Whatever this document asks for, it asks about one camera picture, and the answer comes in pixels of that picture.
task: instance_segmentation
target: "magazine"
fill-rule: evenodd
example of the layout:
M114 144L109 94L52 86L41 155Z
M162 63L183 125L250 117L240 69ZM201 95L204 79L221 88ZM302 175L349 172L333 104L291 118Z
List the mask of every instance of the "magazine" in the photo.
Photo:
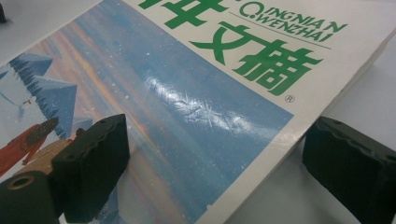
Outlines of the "magazine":
M380 54L394 9L105 0L0 68L0 181L48 144L125 114L131 159L98 218L223 223ZM7 147L54 118L39 146Z

